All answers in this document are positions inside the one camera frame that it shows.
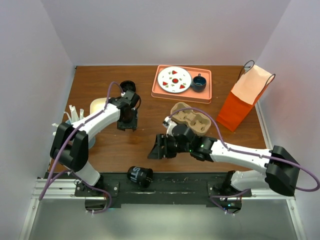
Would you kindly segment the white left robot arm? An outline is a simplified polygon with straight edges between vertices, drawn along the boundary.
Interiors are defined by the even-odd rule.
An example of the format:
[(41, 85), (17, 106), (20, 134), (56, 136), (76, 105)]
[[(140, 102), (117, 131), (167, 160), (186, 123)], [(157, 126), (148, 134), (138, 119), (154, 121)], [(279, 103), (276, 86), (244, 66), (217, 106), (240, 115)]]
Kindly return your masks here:
[(105, 190), (102, 175), (89, 162), (89, 142), (103, 129), (116, 123), (117, 129), (135, 131), (138, 126), (138, 108), (141, 97), (127, 90), (119, 97), (111, 97), (101, 109), (74, 123), (58, 125), (50, 157), (53, 160), (48, 179), (53, 180), (57, 164), (74, 173), (92, 196)]

